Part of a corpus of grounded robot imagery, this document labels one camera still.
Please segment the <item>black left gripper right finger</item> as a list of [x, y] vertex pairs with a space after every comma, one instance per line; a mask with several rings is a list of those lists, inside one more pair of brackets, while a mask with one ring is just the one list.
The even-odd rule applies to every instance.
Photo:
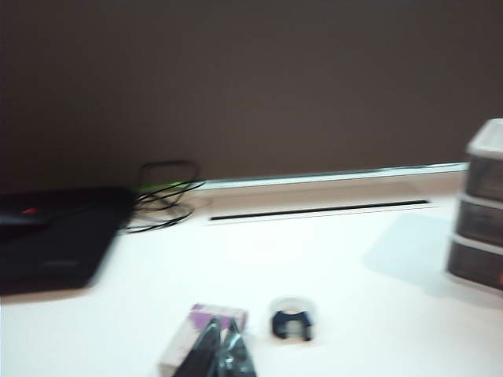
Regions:
[[229, 321], [226, 336], [218, 351], [218, 375], [229, 377], [256, 377], [252, 356], [235, 320]]

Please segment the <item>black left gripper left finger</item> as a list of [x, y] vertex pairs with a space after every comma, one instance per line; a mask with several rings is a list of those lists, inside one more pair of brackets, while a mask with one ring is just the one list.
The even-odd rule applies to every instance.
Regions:
[[212, 317], [176, 371], [176, 376], [212, 376], [221, 345], [221, 321]]

